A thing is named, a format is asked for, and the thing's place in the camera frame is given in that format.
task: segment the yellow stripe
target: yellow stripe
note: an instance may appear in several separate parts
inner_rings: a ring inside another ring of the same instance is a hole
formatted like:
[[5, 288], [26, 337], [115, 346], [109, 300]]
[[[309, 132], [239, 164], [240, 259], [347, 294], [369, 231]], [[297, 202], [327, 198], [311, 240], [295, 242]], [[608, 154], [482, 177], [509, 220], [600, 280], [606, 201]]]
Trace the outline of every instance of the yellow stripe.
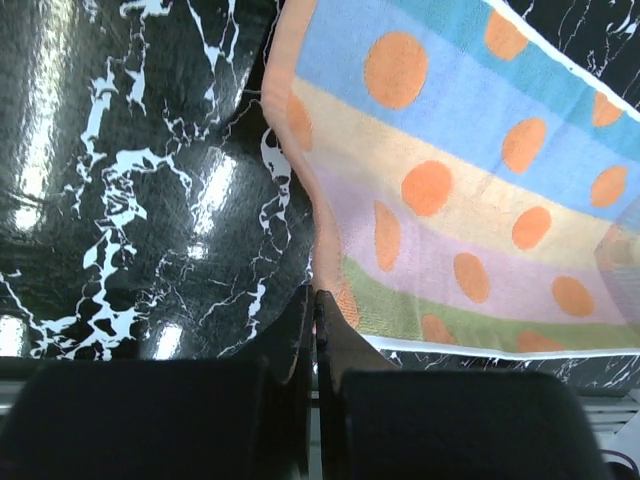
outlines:
[[[511, 185], [297, 77], [292, 89], [311, 118], [313, 149], [306, 157], [312, 167], [329, 168], [352, 183], [374, 189], [382, 198], [394, 198], [404, 205], [401, 185], [405, 176], [426, 160], [439, 161], [452, 173], [453, 191], [438, 213], [416, 217], [418, 221], [460, 240], [536, 262], [577, 270], [598, 268], [594, 251], [611, 229], [611, 222]], [[512, 229], [523, 212], [536, 206], [550, 212], [551, 228], [537, 246], [522, 251], [513, 243]]]

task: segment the striped towel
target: striped towel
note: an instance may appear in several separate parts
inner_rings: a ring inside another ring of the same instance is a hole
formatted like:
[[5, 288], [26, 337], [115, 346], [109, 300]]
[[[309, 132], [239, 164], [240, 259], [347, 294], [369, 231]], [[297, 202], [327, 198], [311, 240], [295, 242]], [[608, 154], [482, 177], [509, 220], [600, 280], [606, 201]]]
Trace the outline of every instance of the striped towel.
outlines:
[[640, 115], [499, 0], [288, 0], [262, 103], [361, 334], [640, 352]]

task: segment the orange polka dot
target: orange polka dot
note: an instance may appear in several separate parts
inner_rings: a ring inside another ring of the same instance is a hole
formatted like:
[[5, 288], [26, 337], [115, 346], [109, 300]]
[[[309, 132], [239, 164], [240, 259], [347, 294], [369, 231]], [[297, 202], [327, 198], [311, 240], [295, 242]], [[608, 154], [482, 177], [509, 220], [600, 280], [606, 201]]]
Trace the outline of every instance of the orange polka dot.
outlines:
[[489, 17], [484, 42], [496, 57], [511, 61], [525, 49], [529, 40], [513, 23], [494, 10]]
[[598, 175], [591, 187], [591, 205], [596, 208], [610, 207], [624, 193], [627, 167], [610, 167]]
[[524, 212], [511, 231], [513, 243], [520, 250], [535, 247], [551, 228], [551, 214], [544, 207], [533, 207]]
[[518, 351], [521, 353], [561, 352], [563, 350], [566, 350], [564, 345], [531, 330], [518, 335]]
[[422, 335], [426, 342], [444, 343], [445, 345], [457, 345], [456, 339], [437, 315], [425, 315], [422, 317]]
[[615, 123], [622, 116], [622, 109], [607, 100], [602, 92], [596, 92], [593, 102], [593, 126], [606, 127]]
[[347, 282], [343, 283], [342, 289], [340, 289], [340, 293], [336, 299], [336, 304], [338, 308], [340, 308], [342, 316], [347, 323], [351, 325], [351, 327], [357, 328], [360, 324], [360, 314], [358, 313], [356, 299], [351, 292], [351, 286]]
[[453, 270], [460, 289], [476, 303], [489, 298], [489, 276], [478, 257], [463, 252], [453, 259]]
[[298, 145], [306, 151], [311, 151], [311, 118], [302, 101], [291, 92], [287, 102], [287, 123]]
[[502, 142], [502, 160], [514, 173], [524, 173], [544, 145], [547, 125], [541, 118], [523, 120]]
[[402, 181], [402, 199], [416, 215], [435, 215], [446, 203], [453, 188], [449, 168], [435, 160], [411, 170]]
[[390, 272], [396, 264], [400, 253], [400, 222], [391, 209], [384, 203], [375, 201], [373, 204], [376, 217], [374, 241], [376, 245], [376, 259], [378, 266], [385, 272]]
[[420, 93], [429, 59], [411, 34], [391, 32], [380, 37], [369, 50], [364, 82], [369, 93], [387, 108], [405, 108]]
[[556, 277], [551, 291], [558, 306], [573, 317], [587, 317], [596, 308], [589, 290], [573, 277]]

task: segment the blue stripe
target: blue stripe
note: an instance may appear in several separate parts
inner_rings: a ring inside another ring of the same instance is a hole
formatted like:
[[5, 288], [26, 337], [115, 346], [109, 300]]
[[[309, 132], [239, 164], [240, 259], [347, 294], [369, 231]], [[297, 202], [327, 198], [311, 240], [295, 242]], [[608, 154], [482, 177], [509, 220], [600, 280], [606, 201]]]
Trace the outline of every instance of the blue stripe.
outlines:
[[640, 125], [626, 113], [613, 125], [594, 127], [595, 89], [572, 74], [567, 67], [550, 59], [537, 45], [529, 43], [514, 61], [494, 56], [484, 43], [491, 7], [481, 1], [389, 0], [426, 28], [465, 49], [478, 63], [502, 75], [521, 92], [535, 98], [549, 110], [576, 125], [614, 152], [640, 161]]
[[[481, 25], [477, 27], [461, 27], [484, 28], [485, 20], [478, 18]], [[456, 18], [448, 21], [458, 24]], [[379, 37], [399, 29], [414, 35], [425, 47], [429, 73], [415, 102], [404, 110], [390, 110], [369, 95], [364, 62]], [[564, 122], [545, 105], [388, 3], [318, 2], [297, 74], [367, 115], [568, 208], [615, 220], [640, 193], [640, 164]], [[533, 116], [546, 122], [546, 141], [529, 169], [518, 175], [502, 162], [502, 142], [510, 128]], [[629, 169], [627, 188], [614, 205], [594, 208], [590, 203], [592, 184], [613, 165]]]

